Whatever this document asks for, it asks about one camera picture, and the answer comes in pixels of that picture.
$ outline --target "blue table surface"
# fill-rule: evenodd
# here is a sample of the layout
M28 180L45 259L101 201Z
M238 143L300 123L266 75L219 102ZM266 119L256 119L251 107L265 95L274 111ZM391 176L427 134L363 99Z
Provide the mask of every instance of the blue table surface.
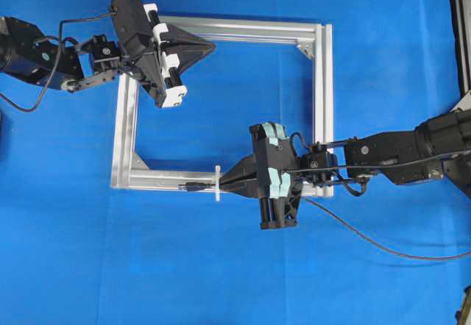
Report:
M333 24L335 137L413 129L458 100L449 0L143 0L163 13ZM57 34L110 0L2 0ZM86 40L110 21L67 25ZM141 91L137 152L152 167L228 169L248 126L311 131L311 68L294 47L218 43L156 110ZM0 76L22 104L37 87ZM110 189L117 83L50 90L33 114L0 103L0 324L453 324L470 261L384 254L302 203L296 229L259 230L240 196ZM410 254L471 249L471 203L447 180L374 179L322 203Z

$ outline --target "cable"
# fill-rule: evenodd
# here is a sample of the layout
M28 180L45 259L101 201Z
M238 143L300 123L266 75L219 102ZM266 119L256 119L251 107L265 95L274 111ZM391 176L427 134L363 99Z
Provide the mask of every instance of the cable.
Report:
M322 172L322 171L335 171L337 169L385 169L385 168L400 168L406 167L408 165L416 165L418 163L424 163L431 160L439 160L441 158L446 158L449 156L453 156L455 154L467 154L471 150L461 150L461 151L454 151L454 152L446 152L444 154L436 154L434 156L421 158L419 160L403 162L403 163L393 163L391 165L335 165L333 167L327 168L306 168L306 169L287 169L285 170L286 173L302 173L302 172Z
M71 20L62 20L60 23L59 23L59 37L57 38L58 41L59 41L59 46L57 47L57 54L56 54L56 58L55 58L55 61L54 61L54 66L52 67L52 70L51 70L51 73L49 74L49 77L46 81L46 84L44 85L43 89L41 90L41 92L39 92L39 95L38 97L36 98L36 102L35 104L30 107L30 108L23 108L23 107L20 107L18 106L15 102L13 102L12 100L10 100L8 97L6 97L3 93L0 93L0 98L2 98L4 101L6 101L10 106L16 108L17 110L20 110L21 112L25 112L25 113L31 113L31 112L34 112L38 107L39 107L39 104L41 103L41 101L43 100L43 97L44 95L46 94L46 91L49 87L49 85L51 84L51 81L52 81L52 78L54 77L56 71L57 71L57 67L59 66L59 61L60 61L60 56L62 55L62 51L63 51L63 39L62 39L62 30L63 30L63 26L64 24L71 24L71 23L77 23L77 22L89 22L89 21L96 21L96 20L101 20L103 18L106 18L108 16L111 16L111 15L115 15L116 13L115 12L107 12L105 14L101 14L99 16L96 16L94 18L75 18L75 19L71 19Z
M57 42L59 42L59 37L56 37L56 36L44 36L44 37L41 37L41 38L37 38L36 40L33 41L33 43L43 43L43 42L47 42L48 40L56 40ZM76 39L73 38L73 37L66 37L66 38L63 39L62 42L63 42L63 43L70 42L70 43L72 43L74 46L76 46L77 44L79 44L78 40L76 40Z
M185 190L185 191L201 191L204 189L212 188L215 185L216 184L211 184L211 183L186 182L185 184L178 185L178 188L180 190Z
M293 146L293 138L297 136L301 140L301 145L304 147L306 150L309 151L309 147L306 145L306 142L304 141L304 137L301 135L300 132L294 132L291 135L289 135L289 143L291 146Z
M349 229L350 231L355 233L357 236L364 239L366 242L371 243L373 246L377 247L378 249L380 249L380 250L382 250L386 253L396 255L397 257L404 257L406 259L413 259L413 260L451 261L451 260L459 260L459 259L463 259L464 257L471 256L471 251L467 251L466 253L463 253L463 254L451 255L451 256L448 256L448 257L423 257L423 256L418 256L418 255L410 255L410 254L400 253L398 251L392 250L392 249L390 249L386 246L383 246L383 245L379 244L378 242L374 241L370 237L368 237L365 234L363 234L362 232L358 231L355 227L350 226L347 222L342 220L340 217L338 217L335 213L330 211L328 208L323 207L321 204L318 204L317 202L312 201L312 200L307 199L307 198L304 198L304 197L303 197L303 199L306 200L309 204L317 206L319 209L321 209L322 211L327 213L330 217L332 217L332 218L336 219L338 222L340 222L340 224L342 224L342 226Z
M359 197L359 196L362 196L363 194L366 193L366 188L368 187L368 179L364 180L363 182L359 182L360 184L360 187L361 187L361 191L358 191L358 190L355 190L353 189L352 187L350 187L350 184L348 184L347 182L345 182L345 179L343 176L341 176L341 174L339 172L336 172L334 171L333 172L337 178L339 179L340 183L343 184L343 186L345 187L345 189L347 189L347 191L352 194L353 196L356 196L356 197Z

